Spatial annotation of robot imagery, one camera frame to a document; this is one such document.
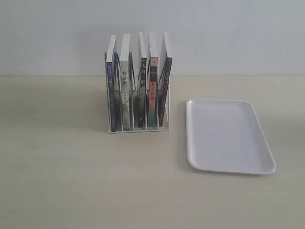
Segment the grey white spine book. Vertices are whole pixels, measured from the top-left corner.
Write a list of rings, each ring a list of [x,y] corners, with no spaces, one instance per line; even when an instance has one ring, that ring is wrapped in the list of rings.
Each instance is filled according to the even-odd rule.
[[[123,130],[130,129],[130,74],[129,74],[129,49],[130,49],[129,33],[125,33],[122,37],[120,61],[120,83],[121,83],[121,101],[122,101],[122,125]]]

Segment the black book white title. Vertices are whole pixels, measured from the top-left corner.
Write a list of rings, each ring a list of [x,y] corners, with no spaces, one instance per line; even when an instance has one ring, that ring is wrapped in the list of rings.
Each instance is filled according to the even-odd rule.
[[[139,75],[137,88],[137,109],[138,109],[138,127],[143,128],[145,125],[145,100],[146,100],[146,66],[147,54],[144,42],[143,32],[139,32]]]

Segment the red and teal spine book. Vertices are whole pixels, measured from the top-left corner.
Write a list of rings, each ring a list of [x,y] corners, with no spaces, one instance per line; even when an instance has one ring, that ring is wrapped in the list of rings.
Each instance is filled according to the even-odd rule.
[[[155,124],[155,104],[157,96],[158,52],[155,33],[149,32],[149,94],[148,94],[148,126]]]

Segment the white plastic tray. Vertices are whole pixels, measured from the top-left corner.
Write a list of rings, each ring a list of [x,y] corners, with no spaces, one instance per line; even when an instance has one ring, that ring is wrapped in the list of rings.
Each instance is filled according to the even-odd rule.
[[[271,175],[276,162],[254,106],[246,101],[186,102],[188,163],[207,172]]]

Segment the dark maroon spine book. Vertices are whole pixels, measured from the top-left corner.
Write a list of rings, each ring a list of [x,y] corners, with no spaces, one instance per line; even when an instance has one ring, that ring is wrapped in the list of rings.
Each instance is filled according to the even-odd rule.
[[[168,32],[163,33],[160,56],[160,80],[158,86],[158,126],[163,126],[167,94],[169,91],[173,52]]]

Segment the blue book with orange arc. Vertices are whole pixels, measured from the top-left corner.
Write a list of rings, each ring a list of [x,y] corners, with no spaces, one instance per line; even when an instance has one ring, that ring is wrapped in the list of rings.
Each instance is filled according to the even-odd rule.
[[[107,83],[108,113],[110,132],[116,131],[116,107],[115,107],[115,71],[116,35],[111,35],[107,52],[105,53],[105,71]]]

